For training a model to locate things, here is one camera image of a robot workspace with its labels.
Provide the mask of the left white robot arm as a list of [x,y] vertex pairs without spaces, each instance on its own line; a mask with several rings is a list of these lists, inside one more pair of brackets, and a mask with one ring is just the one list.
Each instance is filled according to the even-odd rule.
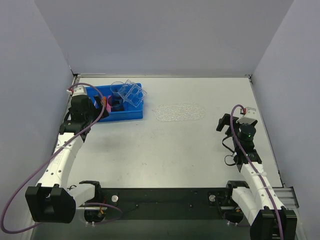
[[36,223],[70,223],[76,209],[86,203],[96,206],[103,193],[98,181],[83,180],[77,187],[67,187],[76,155],[93,123],[108,117],[106,108],[95,106],[83,85],[74,86],[68,112],[60,125],[52,159],[36,186],[29,186],[25,198]]

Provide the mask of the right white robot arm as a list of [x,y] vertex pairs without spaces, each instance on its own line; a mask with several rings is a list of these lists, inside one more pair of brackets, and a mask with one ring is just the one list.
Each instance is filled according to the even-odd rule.
[[255,108],[238,104],[231,113],[219,119],[216,131],[228,127],[225,139],[231,139],[233,148],[228,148],[236,166],[244,177],[243,181],[229,181],[228,198],[236,208],[223,217],[234,226],[241,226],[235,217],[240,211],[250,226],[252,240],[293,240],[296,237],[298,218],[296,213],[286,208],[270,184],[262,159],[255,149],[257,111]]

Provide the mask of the clear acrylic toothbrush holder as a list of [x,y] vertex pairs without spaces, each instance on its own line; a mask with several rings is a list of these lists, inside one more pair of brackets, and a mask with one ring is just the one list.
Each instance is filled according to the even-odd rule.
[[129,79],[121,85],[118,93],[124,102],[128,102],[135,108],[137,108],[143,102],[144,97],[147,95],[147,92],[141,87],[140,84]]

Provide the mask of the clear blue-tinted cup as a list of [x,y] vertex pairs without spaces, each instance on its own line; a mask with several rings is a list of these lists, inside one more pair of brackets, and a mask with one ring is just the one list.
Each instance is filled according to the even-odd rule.
[[111,106],[112,112],[122,112],[125,110],[124,102],[120,95],[120,90],[123,84],[124,83],[121,81],[115,81],[110,85],[112,95],[109,100],[109,105]]

